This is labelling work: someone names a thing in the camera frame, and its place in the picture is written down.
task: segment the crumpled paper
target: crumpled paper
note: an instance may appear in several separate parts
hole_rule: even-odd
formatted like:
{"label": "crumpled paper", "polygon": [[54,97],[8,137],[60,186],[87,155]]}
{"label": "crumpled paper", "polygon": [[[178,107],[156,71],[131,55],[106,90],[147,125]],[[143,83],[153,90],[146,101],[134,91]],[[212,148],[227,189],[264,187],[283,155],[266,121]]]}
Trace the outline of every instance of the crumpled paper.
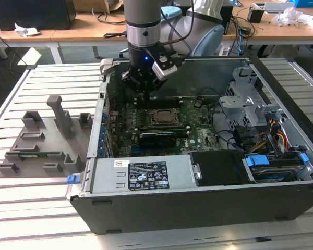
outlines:
{"label": "crumpled paper", "polygon": [[295,7],[287,8],[284,13],[278,13],[274,18],[273,21],[277,24],[278,27],[295,24],[298,25],[296,21],[300,15],[303,13],[298,11]]}
{"label": "crumpled paper", "polygon": [[38,35],[39,32],[36,28],[23,28],[15,23],[15,30],[19,36],[23,36],[24,38],[30,35]]}

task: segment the blue connector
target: blue connector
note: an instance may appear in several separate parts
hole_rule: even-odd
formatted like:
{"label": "blue connector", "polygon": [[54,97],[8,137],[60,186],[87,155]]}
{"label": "blue connector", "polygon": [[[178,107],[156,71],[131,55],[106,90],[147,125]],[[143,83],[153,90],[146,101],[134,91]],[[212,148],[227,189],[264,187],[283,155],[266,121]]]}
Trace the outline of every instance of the blue connector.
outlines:
{"label": "blue connector", "polygon": [[309,162],[309,158],[305,153],[300,154],[300,158],[302,159],[303,163],[306,164]]}
{"label": "blue connector", "polygon": [[107,121],[108,120],[108,115],[106,113],[102,114],[102,120]]}
{"label": "blue connector", "polygon": [[254,162],[253,162],[253,160],[250,157],[246,158],[246,162],[247,162],[249,167],[254,166]]}
{"label": "blue connector", "polygon": [[270,165],[266,155],[250,155],[246,158],[246,161],[249,167]]}
{"label": "blue connector", "polygon": [[67,184],[79,184],[80,181],[80,176],[76,176],[76,175],[71,175],[67,177]]}

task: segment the wooden desk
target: wooden desk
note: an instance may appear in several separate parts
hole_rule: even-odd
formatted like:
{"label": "wooden desk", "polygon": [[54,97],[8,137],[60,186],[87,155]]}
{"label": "wooden desk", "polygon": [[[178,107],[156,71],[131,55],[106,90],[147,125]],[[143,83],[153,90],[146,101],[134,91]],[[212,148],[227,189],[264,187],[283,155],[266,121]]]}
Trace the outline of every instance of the wooden desk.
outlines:
{"label": "wooden desk", "polygon": [[[241,0],[243,7],[234,7],[233,15],[236,17],[239,10],[248,8],[253,3],[253,0]],[[313,15],[313,8],[298,8],[298,11]],[[238,13],[239,17],[247,19],[249,9],[242,10]],[[248,40],[249,44],[313,44],[313,29],[306,25],[299,23],[298,26],[282,26],[278,27],[272,19],[275,14],[263,14],[262,21],[260,23],[253,23],[255,27],[255,34]],[[245,21],[239,19],[239,25],[250,27],[251,25]],[[231,24],[228,30],[228,34],[224,36],[224,40],[235,39],[235,28]]]}
{"label": "wooden desk", "polygon": [[[237,16],[239,10],[248,8],[253,0],[241,0],[243,7],[234,7],[233,15]],[[313,15],[313,8],[299,8],[304,14]],[[247,18],[248,9],[238,13],[239,17]],[[248,44],[313,44],[313,29],[305,24],[299,23],[298,26],[278,27],[272,22],[275,15],[263,14],[261,23],[254,23],[255,35],[248,40]],[[123,15],[115,15],[108,17],[108,21],[121,21]],[[251,27],[250,24],[243,20],[239,20],[241,26]],[[113,39],[105,39],[106,33],[119,33],[126,30],[125,25],[114,26],[100,23],[92,14],[77,14],[76,20],[72,24],[70,30],[41,30],[38,36],[20,37],[14,31],[0,31],[0,36],[11,47],[49,47],[54,60],[57,64],[63,63],[63,55],[61,47],[64,46],[92,46],[95,57],[98,57],[97,46],[102,45],[121,45],[125,46],[127,41],[125,38],[116,37]],[[223,45],[225,47],[235,39],[235,28],[231,24],[228,34],[224,36]],[[6,45],[0,40],[0,47]]]}
{"label": "wooden desk", "polygon": [[0,37],[5,40],[5,42],[50,42],[51,36],[55,30],[41,30],[40,35],[21,37],[14,31],[1,31]]}
{"label": "wooden desk", "polygon": [[[112,15],[107,18],[109,22],[124,20],[124,15]],[[69,30],[56,30],[52,42],[69,41],[102,41],[106,33],[120,33],[126,30],[126,25],[109,25],[98,22],[90,13],[77,13],[76,19]],[[125,38],[116,37],[112,41],[126,41]]]}

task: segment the power supply label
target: power supply label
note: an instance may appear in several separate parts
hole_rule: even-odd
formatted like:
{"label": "power supply label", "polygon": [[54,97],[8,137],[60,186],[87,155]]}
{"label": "power supply label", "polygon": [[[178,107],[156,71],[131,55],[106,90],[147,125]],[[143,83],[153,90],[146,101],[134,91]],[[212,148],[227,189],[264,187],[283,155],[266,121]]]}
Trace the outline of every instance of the power supply label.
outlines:
{"label": "power supply label", "polygon": [[165,161],[129,164],[129,189],[169,189],[167,164]]}

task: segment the green circuit board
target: green circuit board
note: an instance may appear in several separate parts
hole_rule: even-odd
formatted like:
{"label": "green circuit board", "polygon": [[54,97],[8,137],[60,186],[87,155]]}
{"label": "green circuit board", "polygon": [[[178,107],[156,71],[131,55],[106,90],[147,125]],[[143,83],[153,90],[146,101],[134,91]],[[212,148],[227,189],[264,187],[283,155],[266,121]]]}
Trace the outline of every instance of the green circuit board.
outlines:
{"label": "green circuit board", "polygon": [[[199,108],[196,99],[185,99],[176,108],[138,108],[126,103],[111,113],[112,142],[115,157],[180,155],[192,151],[220,150],[211,128],[209,107]],[[142,133],[176,133],[176,145],[143,149],[138,137]]]}

